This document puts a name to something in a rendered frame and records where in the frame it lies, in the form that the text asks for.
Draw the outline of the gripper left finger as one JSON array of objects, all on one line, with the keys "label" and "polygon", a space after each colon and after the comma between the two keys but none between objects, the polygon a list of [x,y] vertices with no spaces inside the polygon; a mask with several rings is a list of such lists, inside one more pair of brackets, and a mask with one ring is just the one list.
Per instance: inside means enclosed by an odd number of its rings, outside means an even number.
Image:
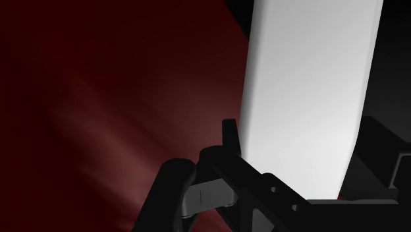
[{"label": "gripper left finger", "polygon": [[191,232],[197,213],[184,215],[184,196],[194,186],[222,180],[234,203],[214,206],[232,232],[262,228],[260,211],[271,226],[267,232],[308,232],[310,203],[270,173],[261,174],[241,158],[236,121],[222,122],[223,143],[201,150],[199,160],[170,159],[163,163],[130,232]]}]

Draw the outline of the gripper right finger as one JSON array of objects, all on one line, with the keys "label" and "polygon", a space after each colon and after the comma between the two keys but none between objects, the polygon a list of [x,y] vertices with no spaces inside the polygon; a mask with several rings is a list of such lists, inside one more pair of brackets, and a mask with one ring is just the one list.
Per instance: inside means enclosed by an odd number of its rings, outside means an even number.
[{"label": "gripper right finger", "polygon": [[411,142],[363,116],[339,199],[392,199],[411,205]]}]

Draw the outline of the white tall block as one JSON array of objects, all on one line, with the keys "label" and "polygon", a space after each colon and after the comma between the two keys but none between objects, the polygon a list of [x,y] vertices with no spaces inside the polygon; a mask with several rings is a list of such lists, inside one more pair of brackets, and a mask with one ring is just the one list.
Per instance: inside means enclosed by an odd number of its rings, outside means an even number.
[{"label": "white tall block", "polygon": [[242,157],[306,199],[338,197],[384,0],[255,0]]}]

